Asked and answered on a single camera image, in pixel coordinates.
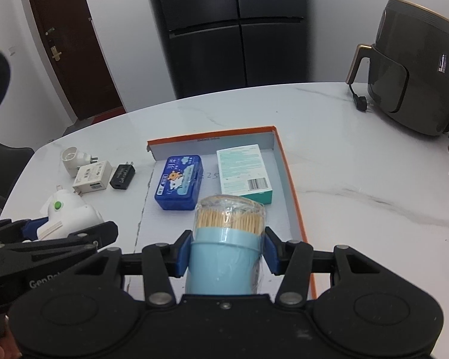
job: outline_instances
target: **blue plastic box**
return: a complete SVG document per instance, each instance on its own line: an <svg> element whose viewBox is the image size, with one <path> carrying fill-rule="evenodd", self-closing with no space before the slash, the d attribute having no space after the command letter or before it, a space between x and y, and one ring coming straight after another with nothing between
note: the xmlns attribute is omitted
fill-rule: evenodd
<svg viewBox="0 0 449 359"><path fill-rule="evenodd" d="M166 159L154 199L165 211L192 211L203 178L198 155L170 156Z"/></svg>

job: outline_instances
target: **black power adapter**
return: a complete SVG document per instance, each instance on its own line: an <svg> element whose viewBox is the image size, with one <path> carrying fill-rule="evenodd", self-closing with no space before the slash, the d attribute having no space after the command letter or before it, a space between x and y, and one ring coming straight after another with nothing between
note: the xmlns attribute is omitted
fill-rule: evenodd
<svg viewBox="0 0 449 359"><path fill-rule="evenodd" d="M111 177L109 184L113 189L126 190L133 179L135 169L133 167L133 162L125 165L118 165L115 174Z"/></svg>

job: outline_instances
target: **blue gripper pad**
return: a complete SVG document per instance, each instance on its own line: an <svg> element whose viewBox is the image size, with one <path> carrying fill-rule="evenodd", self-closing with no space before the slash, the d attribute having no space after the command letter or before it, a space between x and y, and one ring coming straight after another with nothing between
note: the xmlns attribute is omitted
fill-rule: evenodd
<svg viewBox="0 0 449 359"><path fill-rule="evenodd" d="M183 243L183 246L179 249L178 257L176 259L176 276L182 277L186 269L188 268L189 263L189 253L191 252L191 241L193 240L193 236L190 235Z"/></svg>
<svg viewBox="0 0 449 359"><path fill-rule="evenodd" d="M264 260L266 260L267 266L269 267L269 270L275 275L279 274L280 261L278 259L278 250L276 250L276 247L274 246L268 235L264 237L263 255Z"/></svg>
<svg viewBox="0 0 449 359"><path fill-rule="evenodd" d="M23 237L28 240L38 240L37 229L48 222L48 217L29 220L22 228Z"/></svg>

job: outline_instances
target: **air fryer handle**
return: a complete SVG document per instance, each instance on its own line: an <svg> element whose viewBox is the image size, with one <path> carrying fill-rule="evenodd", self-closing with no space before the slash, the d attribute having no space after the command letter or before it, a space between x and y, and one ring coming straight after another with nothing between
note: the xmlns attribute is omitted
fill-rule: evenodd
<svg viewBox="0 0 449 359"><path fill-rule="evenodd" d="M374 53L373 48L368 44L358 44L355 49L354 59L352 60L351 67L349 68L349 73L347 74L347 78L345 82L350 85L355 80L355 75L357 74L357 70L359 69L359 65L361 64L362 58L370 58Z"/></svg>

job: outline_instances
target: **wooden door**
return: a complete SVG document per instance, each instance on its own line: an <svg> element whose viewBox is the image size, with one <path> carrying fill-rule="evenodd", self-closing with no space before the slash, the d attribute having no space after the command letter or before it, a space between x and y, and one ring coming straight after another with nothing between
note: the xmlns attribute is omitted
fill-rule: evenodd
<svg viewBox="0 0 449 359"><path fill-rule="evenodd" d="M86 0L30 0L30 5L51 65L77 117L82 120L122 106Z"/></svg>

